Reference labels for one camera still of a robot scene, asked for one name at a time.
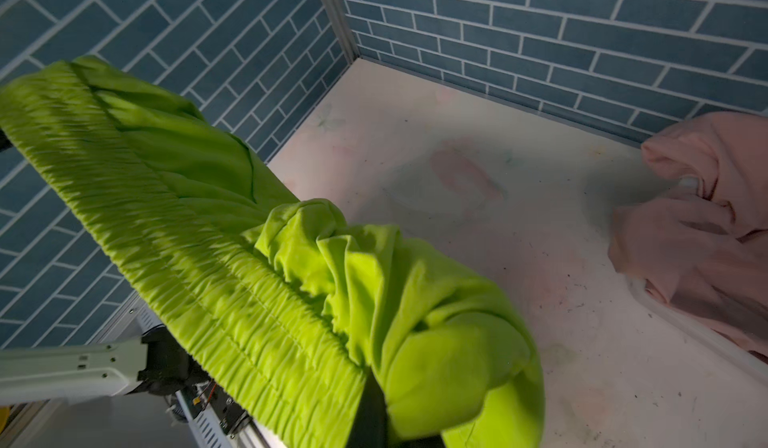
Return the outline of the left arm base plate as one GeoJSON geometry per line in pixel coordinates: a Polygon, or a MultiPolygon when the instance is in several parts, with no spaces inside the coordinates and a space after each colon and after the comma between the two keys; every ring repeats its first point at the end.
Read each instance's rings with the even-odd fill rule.
{"type": "Polygon", "coordinates": [[[199,447],[238,447],[250,415],[214,381],[186,386],[172,395],[199,447]]]}

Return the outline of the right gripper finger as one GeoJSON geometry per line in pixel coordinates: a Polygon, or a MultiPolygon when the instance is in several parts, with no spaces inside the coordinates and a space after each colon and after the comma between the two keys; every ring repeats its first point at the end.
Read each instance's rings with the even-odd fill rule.
{"type": "Polygon", "coordinates": [[[368,375],[346,448],[386,448],[388,415],[385,398],[375,377],[368,375]]]}

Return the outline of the lime green shorts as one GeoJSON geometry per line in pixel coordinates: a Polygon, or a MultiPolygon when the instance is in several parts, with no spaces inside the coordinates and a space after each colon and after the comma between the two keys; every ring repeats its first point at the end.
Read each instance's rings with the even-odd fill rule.
{"type": "Polygon", "coordinates": [[[299,200],[190,100],[95,57],[5,85],[1,129],[180,345],[289,447],[346,447],[368,375],[388,447],[536,447],[534,340],[491,280],[299,200]]]}

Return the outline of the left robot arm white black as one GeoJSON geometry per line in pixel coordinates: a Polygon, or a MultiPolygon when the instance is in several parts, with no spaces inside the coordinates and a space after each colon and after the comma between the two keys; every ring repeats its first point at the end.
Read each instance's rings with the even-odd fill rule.
{"type": "Polygon", "coordinates": [[[1,352],[1,404],[149,393],[168,396],[210,380],[169,330],[104,344],[1,352]]]}

